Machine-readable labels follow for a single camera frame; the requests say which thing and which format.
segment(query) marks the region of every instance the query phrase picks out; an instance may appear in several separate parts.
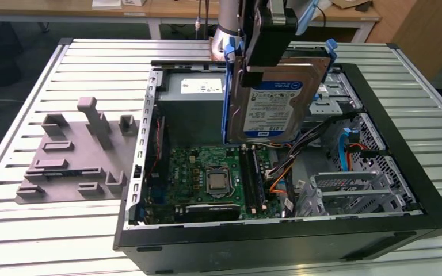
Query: aluminum extrusion table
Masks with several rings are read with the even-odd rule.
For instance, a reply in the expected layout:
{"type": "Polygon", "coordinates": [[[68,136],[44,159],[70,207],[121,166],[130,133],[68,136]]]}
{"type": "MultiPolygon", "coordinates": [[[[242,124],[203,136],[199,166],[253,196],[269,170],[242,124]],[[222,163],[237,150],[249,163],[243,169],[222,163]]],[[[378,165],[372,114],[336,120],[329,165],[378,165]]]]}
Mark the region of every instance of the aluminum extrusion table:
{"type": "MultiPolygon", "coordinates": [[[[403,52],[385,44],[341,44],[338,56],[338,62],[358,64],[442,195],[442,98],[403,52]]],[[[205,41],[75,39],[58,46],[0,145],[0,275],[141,275],[125,254],[113,250],[119,200],[18,205],[15,192],[44,134],[39,124],[47,113],[83,121],[76,100],[95,96],[110,120],[122,114],[139,118],[150,61],[209,59],[205,41]]],[[[440,270],[442,237],[372,262],[210,275],[437,275],[440,270]]]]}

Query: desk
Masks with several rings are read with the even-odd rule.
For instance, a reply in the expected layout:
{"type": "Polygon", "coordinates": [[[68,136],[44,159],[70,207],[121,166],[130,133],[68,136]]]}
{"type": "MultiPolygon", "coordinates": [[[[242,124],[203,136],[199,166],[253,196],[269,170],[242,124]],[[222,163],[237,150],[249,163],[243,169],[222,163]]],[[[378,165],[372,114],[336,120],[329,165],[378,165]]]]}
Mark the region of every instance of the desk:
{"type": "MultiPolygon", "coordinates": [[[[337,53],[338,62],[358,65],[442,195],[442,98],[401,51],[385,44],[342,43],[337,53]]],[[[125,254],[113,250],[121,200],[18,205],[14,199],[44,134],[46,114],[62,112],[68,121],[84,121],[84,115],[72,110],[80,97],[94,96],[109,120],[122,114],[141,118],[151,60],[158,59],[210,60],[210,44],[75,40],[58,46],[0,145],[0,275],[143,275],[125,254]]],[[[436,276],[439,271],[442,236],[415,242],[374,261],[215,274],[436,276]]]]}
{"type": "MultiPolygon", "coordinates": [[[[121,10],[92,10],[91,3],[92,0],[0,0],[0,21],[146,23],[151,38],[161,39],[161,24],[194,24],[198,17],[198,0],[147,0],[145,6],[123,5],[121,10]]],[[[218,23],[218,10],[219,0],[211,0],[210,24],[218,23]]],[[[373,8],[361,13],[332,6],[325,13],[329,27],[358,29],[353,42],[366,41],[374,23],[382,18],[373,8]]],[[[322,24],[320,16],[310,26],[322,24]]]]}

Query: computer case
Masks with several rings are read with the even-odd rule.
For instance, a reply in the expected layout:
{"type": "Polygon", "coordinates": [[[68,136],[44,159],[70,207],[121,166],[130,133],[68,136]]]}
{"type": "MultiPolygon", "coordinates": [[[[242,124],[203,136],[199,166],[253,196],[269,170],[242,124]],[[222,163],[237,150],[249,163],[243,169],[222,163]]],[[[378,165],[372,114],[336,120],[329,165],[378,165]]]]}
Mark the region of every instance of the computer case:
{"type": "MultiPolygon", "coordinates": [[[[225,85],[225,64],[162,62],[153,65],[134,173],[123,193],[114,244],[114,249],[125,252],[146,274],[368,260],[419,239],[442,235],[441,195],[354,64],[336,64],[326,84],[330,95],[328,100],[338,101],[346,98],[346,101],[338,101],[341,112],[345,113],[352,108],[358,115],[333,124],[321,139],[322,146],[309,148],[294,164],[293,185],[305,179],[301,181],[306,182],[305,187],[312,188],[312,182],[313,189],[318,188],[321,192],[317,196],[310,194],[312,190],[300,191],[300,202],[294,202],[294,209],[300,208],[300,212],[288,217],[280,212],[278,218],[257,220],[245,220],[241,217],[239,220],[202,223],[149,223],[145,220],[149,216],[147,205],[155,201],[155,195],[151,199],[149,194],[155,187],[151,188],[151,184],[146,182],[159,170],[158,164],[154,164],[155,160],[167,163],[169,159],[166,153],[162,155],[163,159],[151,157],[161,152],[161,131],[157,127],[163,119],[171,120],[175,125],[170,127],[169,123],[162,124],[162,129],[169,130],[169,134],[162,135],[163,150],[179,144],[197,148],[210,144],[219,147],[239,146],[223,145],[223,95],[182,94],[178,91],[179,77],[219,78],[225,85]],[[338,95],[342,91],[346,91],[346,95],[338,95]],[[197,113],[197,106],[203,106],[202,113],[197,113]],[[199,114],[209,117],[209,120],[205,117],[198,119],[201,122],[194,120],[199,114]],[[179,124],[186,125],[185,132],[179,131],[183,129],[179,124]],[[361,128],[362,141],[368,140],[370,147],[385,152],[385,156],[376,156],[365,162],[353,160],[356,168],[361,170],[357,172],[344,172],[340,166],[336,166],[336,141],[344,128],[361,128]],[[206,133],[207,136],[203,138],[190,133],[206,133]],[[382,180],[374,178],[377,175],[384,177],[382,180]],[[330,202],[336,204],[337,201],[325,201],[329,191],[328,195],[336,196],[332,193],[336,189],[329,190],[329,187],[336,183],[341,186],[357,184],[357,181],[365,182],[365,178],[369,181],[366,183],[382,185],[385,179],[385,182],[389,182],[386,185],[395,190],[393,195],[369,198],[366,204],[362,202],[360,210],[353,208],[358,202],[346,201],[346,210],[338,206],[338,210],[333,211],[330,202]],[[330,186],[320,186],[322,180],[330,186]],[[304,204],[317,208],[320,200],[328,204],[326,212],[322,209],[304,209],[304,204]]],[[[316,116],[314,112],[308,115],[306,123],[313,125],[326,117],[328,114],[316,116]]],[[[163,190],[169,189],[169,184],[162,187],[163,190]]]]}

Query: sticker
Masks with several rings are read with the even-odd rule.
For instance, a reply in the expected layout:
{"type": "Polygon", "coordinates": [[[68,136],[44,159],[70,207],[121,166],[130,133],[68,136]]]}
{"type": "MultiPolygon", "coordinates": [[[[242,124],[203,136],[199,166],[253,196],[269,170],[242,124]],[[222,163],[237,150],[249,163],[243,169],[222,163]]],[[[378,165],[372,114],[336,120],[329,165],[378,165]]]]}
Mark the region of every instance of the sticker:
{"type": "Polygon", "coordinates": [[[362,17],[361,18],[362,21],[380,21],[378,17],[362,17]]]}
{"type": "Polygon", "coordinates": [[[221,79],[183,79],[182,94],[213,94],[223,92],[221,79]]]}
{"type": "Polygon", "coordinates": [[[125,13],[126,16],[146,16],[146,13],[125,13]]]}
{"type": "Polygon", "coordinates": [[[293,202],[290,201],[290,199],[288,197],[286,197],[286,200],[285,200],[285,205],[289,208],[289,210],[293,212],[294,205],[293,205],[293,202]]]}
{"type": "Polygon", "coordinates": [[[243,125],[248,136],[268,137],[285,132],[294,110],[290,101],[302,87],[302,82],[266,81],[252,89],[243,125]]]}

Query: wire bundle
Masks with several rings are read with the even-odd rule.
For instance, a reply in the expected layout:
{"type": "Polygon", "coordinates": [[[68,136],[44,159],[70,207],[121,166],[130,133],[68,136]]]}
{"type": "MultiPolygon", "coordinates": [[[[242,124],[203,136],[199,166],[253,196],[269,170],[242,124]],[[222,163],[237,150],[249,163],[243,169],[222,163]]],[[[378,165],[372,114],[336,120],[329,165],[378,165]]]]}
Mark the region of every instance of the wire bundle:
{"type": "Polygon", "coordinates": [[[301,137],[298,138],[298,141],[293,144],[293,147],[290,148],[285,161],[281,163],[281,165],[276,166],[268,172],[268,176],[273,176],[278,171],[281,171],[285,168],[285,170],[282,171],[281,175],[278,176],[277,180],[274,181],[274,183],[270,187],[272,193],[285,193],[285,191],[276,190],[274,188],[276,188],[278,182],[285,178],[285,175],[289,173],[289,171],[293,167],[296,158],[297,158],[298,154],[301,153],[301,151],[304,150],[304,148],[321,137],[321,135],[324,134],[324,132],[326,131],[326,129],[330,127],[330,125],[334,122],[345,120],[345,119],[350,119],[357,114],[358,114],[358,112],[349,112],[344,115],[333,116],[333,117],[328,118],[324,122],[321,122],[317,126],[314,126],[304,135],[301,135],[301,137]]]}
{"type": "MultiPolygon", "coordinates": [[[[369,147],[366,145],[361,144],[361,143],[353,143],[353,144],[349,145],[349,147],[350,148],[352,147],[361,147],[362,150],[369,149],[369,147]]],[[[352,152],[349,150],[346,152],[346,162],[348,162],[348,168],[349,168],[349,170],[352,170],[353,169],[353,160],[352,160],[352,152]]]]}

